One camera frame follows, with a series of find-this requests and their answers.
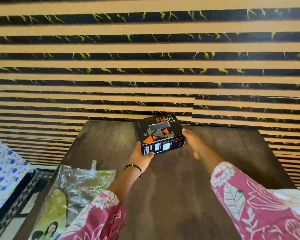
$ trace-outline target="pink sleeve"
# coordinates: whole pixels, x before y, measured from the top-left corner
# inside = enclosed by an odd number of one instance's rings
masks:
[[[106,190],[81,211],[59,239],[115,240],[119,238],[124,222],[125,210],[118,197]]]
[[[216,166],[211,186],[242,239],[300,240],[300,215],[232,164]]]

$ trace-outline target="black box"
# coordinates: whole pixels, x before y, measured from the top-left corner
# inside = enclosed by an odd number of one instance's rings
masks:
[[[133,127],[143,155],[181,148],[186,141],[183,127],[173,113],[135,120]]]

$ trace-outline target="wooden table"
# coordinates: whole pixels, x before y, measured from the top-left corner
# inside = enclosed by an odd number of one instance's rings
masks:
[[[252,179],[269,189],[296,189],[268,144],[256,130],[187,126]],[[130,122],[88,121],[62,164],[89,169],[116,169],[129,160],[136,138]],[[27,239],[56,173],[15,236]],[[210,175],[184,148],[156,155],[132,186],[122,240],[240,239],[230,217],[210,187]]]

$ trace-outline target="plastic bag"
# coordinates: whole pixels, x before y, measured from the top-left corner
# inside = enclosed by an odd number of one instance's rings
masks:
[[[30,240],[55,240],[81,210],[106,190],[116,176],[115,170],[96,171],[60,165],[58,176],[47,195]]]

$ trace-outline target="person's left hand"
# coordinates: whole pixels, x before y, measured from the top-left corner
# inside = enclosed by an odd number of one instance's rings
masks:
[[[148,155],[142,155],[141,152],[141,142],[136,144],[136,148],[133,150],[132,155],[129,160],[129,164],[137,165],[144,172],[149,166],[151,159],[154,157],[154,153],[150,152]]]

